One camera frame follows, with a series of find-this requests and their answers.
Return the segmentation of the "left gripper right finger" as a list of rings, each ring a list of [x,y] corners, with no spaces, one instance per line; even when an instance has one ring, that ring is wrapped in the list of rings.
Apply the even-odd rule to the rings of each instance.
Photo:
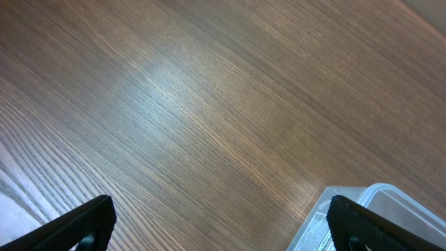
[[[326,219],[337,251],[445,251],[342,195]]]

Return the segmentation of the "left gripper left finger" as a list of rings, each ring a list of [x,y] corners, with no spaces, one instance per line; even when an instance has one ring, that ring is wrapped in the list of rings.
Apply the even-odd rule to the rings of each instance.
[[[100,195],[2,245],[1,250],[106,250],[116,221],[112,197]]]

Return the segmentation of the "clear plastic container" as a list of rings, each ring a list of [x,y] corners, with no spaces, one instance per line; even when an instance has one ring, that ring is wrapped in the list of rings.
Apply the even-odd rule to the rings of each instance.
[[[329,186],[318,198],[289,245],[292,251],[335,251],[326,219],[333,196],[342,195],[412,234],[445,249],[445,221],[397,187]]]

